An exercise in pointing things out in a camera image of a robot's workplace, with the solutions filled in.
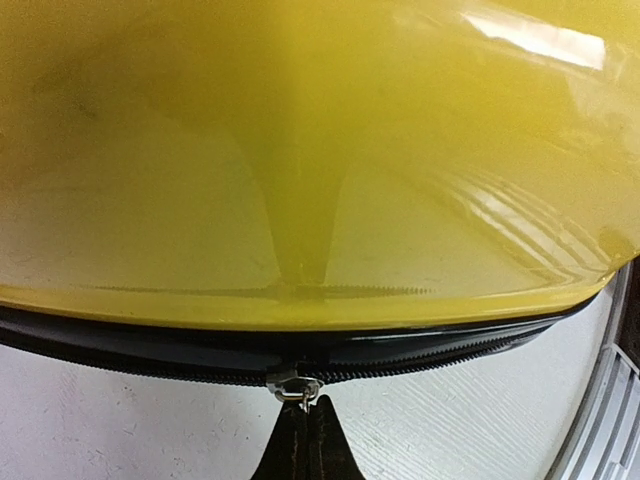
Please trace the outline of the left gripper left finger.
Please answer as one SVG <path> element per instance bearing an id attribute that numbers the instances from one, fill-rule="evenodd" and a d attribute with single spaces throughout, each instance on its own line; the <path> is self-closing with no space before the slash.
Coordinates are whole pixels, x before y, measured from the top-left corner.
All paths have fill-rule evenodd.
<path id="1" fill-rule="evenodd" d="M 308 415 L 293 402 L 285 402 L 253 480 L 302 480 L 307 476 Z"/>

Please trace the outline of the silver zipper pull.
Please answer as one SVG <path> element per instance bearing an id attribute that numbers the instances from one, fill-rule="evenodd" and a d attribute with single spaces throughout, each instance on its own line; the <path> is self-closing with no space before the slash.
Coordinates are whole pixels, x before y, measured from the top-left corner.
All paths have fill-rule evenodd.
<path id="1" fill-rule="evenodd" d="M 309 412 L 311 403 L 319 396 L 324 384 L 321 380 L 299 376 L 296 371 L 269 373 L 266 386 L 281 403 L 297 404 L 305 413 Z"/>

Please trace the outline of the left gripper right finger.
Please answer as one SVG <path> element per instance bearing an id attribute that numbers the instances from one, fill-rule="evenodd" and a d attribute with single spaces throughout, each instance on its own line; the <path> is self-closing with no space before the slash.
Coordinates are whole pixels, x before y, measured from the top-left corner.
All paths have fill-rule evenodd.
<path id="1" fill-rule="evenodd" d="M 351 451 L 334 405 L 322 395 L 308 413 L 307 478 L 312 480 L 364 480 Z"/>

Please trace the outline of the yellow Pikachu suitcase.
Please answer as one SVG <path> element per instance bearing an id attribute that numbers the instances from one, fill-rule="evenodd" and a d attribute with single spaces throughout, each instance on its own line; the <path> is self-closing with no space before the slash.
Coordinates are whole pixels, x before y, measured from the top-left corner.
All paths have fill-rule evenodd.
<path id="1" fill-rule="evenodd" d="M 639 255 L 635 1 L 5 1 L 1 341 L 266 386 L 467 360 Z"/>

